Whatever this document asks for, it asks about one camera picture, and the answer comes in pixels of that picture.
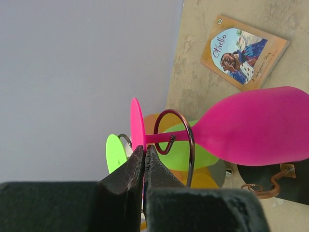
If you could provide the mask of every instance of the metal wire hook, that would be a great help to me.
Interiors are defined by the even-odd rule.
[[[190,187],[191,182],[192,182],[193,172],[194,172],[194,161],[195,161],[195,141],[194,141],[193,131],[192,131],[192,128],[191,128],[188,120],[181,113],[179,113],[179,112],[177,112],[176,110],[173,110],[173,109],[168,109],[168,110],[165,110],[162,113],[160,113],[157,120],[155,121],[154,134],[158,134],[159,124],[160,124],[162,118],[167,114],[176,115],[183,122],[185,130],[187,131],[187,134],[188,134],[190,156],[189,156],[189,172],[188,172],[188,178],[187,178],[187,184],[186,185],[188,187]],[[172,148],[172,145],[173,145],[175,140],[176,140],[176,137],[174,135],[172,135],[170,137],[169,143],[168,143],[165,150],[161,149],[159,143],[155,143],[154,145],[155,145],[157,151],[160,154],[166,155],[166,154],[169,153],[169,151]]]
[[[130,148],[132,149],[132,142],[130,138],[126,134],[119,134],[118,138],[121,138],[121,137],[123,137],[126,140],[127,144],[129,144]]]
[[[294,165],[290,165],[290,167],[287,167],[281,172],[273,175],[270,179],[271,183],[273,184],[273,188],[270,191],[262,191],[263,190],[262,186],[256,185],[256,184],[245,184],[245,185],[242,185],[241,188],[248,187],[248,190],[251,192],[254,192],[258,199],[268,199],[268,198],[276,197],[279,195],[281,191],[280,185],[277,183],[277,181],[281,179],[282,177],[286,176],[288,173],[291,173],[294,171],[295,171]],[[252,188],[254,186],[259,187],[259,190],[254,190]]]

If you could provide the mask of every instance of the white wall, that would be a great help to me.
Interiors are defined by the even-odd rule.
[[[183,0],[0,1],[0,182],[99,180],[105,141],[166,103]]]

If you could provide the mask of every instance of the pink disc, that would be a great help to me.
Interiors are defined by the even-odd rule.
[[[146,135],[143,114],[141,112],[140,103],[136,98],[131,102],[131,136],[132,136],[132,149],[139,145],[143,146],[146,152]]]

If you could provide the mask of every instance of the othello book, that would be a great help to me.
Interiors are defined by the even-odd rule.
[[[289,43],[218,15],[201,63],[241,90],[257,89],[263,85]]]

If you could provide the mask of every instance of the black object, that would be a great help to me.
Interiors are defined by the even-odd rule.
[[[153,188],[147,196],[150,232],[268,232],[262,207],[241,189]]]
[[[296,178],[282,177],[278,180],[281,191],[280,199],[309,205],[308,168],[309,159],[290,162],[295,167]],[[263,187],[263,191],[271,190],[270,178],[280,172],[280,165],[248,167],[238,165],[239,173],[246,184],[256,184]]]
[[[146,156],[137,147],[125,164],[97,183],[2,185],[0,232],[138,232],[143,178],[149,232],[269,231],[253,193],[187,188],[152,145]]]

